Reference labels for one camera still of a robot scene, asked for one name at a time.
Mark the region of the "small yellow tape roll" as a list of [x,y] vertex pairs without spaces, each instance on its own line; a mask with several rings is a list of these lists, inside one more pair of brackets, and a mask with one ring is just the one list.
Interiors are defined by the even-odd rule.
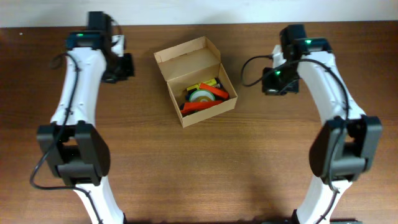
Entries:
[[213,99],[208,96],[200,96],[197,98],[197,102],[210,102],[210,101],[213,101]]

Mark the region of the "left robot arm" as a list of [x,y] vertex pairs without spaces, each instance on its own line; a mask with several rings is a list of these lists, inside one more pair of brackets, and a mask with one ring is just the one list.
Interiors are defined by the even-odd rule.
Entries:
[[127,222],[109,184],[110,150],[95,126],[100,84],[134,76],[125,37],[113,34],[114,25],[105,12],[90,11],[86,28],[71,32],[65,51],[53,58],[53,68],[66,61],[65,81],[50,123],[38,127],[43,156],[29,178],[35,189],[74,191],[92,223]]

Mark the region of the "green tape roll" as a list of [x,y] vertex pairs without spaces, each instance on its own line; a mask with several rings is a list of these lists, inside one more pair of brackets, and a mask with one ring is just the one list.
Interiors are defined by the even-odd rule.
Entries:
[[207,91],[207,90],[196,90],[190,95],[189,102],[197,103],[197,98],[200,97],[200,96],[208,96],[208,97],[212,98],[213,101],[215,101],[215,96],[210,91]]

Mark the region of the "orange utility knife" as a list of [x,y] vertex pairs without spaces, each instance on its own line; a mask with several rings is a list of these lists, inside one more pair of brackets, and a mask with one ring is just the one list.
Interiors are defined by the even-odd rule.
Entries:
[[205,101],[205,102],[188,102],[184,103],[180,107],[180,112],[182,115],[187,115],[190,113],[193,113],[194,111],[201,111],[208,109],[212,106],[216,106],[221,104],[223,101],[222,100],[216,100],[216,101]]

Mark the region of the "brown cardboard box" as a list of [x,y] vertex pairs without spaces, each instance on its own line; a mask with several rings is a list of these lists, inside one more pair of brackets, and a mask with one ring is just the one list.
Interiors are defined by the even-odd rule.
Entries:
[[[238,95],[221,63],[221,54],[205,36],[154,53],[155,60],[166,82],[170,98],[181,125],[186,128],[200,121],[233,110]],[[182,115],[180,107],[189,102],[190,95],[201,90],[200,84],[219,88],[229,93],[229,98],[219,105]]]

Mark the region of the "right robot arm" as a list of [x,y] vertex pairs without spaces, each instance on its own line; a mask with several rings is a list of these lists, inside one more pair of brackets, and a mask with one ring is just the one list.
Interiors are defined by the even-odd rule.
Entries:
[[377,116],[367,116],[350,95],[325,38],[309,38],[301,24],[282,29],[280,44],[263,71],[262,90],[285,95],[303,80],[316,104],[322,128],[309,151],[312,180],[291,223],[329,223],[339,199],[367,172],[382,133]]

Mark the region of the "orange black stapler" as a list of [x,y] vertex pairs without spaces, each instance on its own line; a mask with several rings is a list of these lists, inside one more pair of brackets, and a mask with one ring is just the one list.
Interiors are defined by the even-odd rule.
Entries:
[[215,96],[222,98],[224,100],[227,100],[229,98],[229,93],[227,91],[221,90],[219,88],[215,88],[213,86],[209,86],[205,83],[200,84],[200,89],[210,91]]

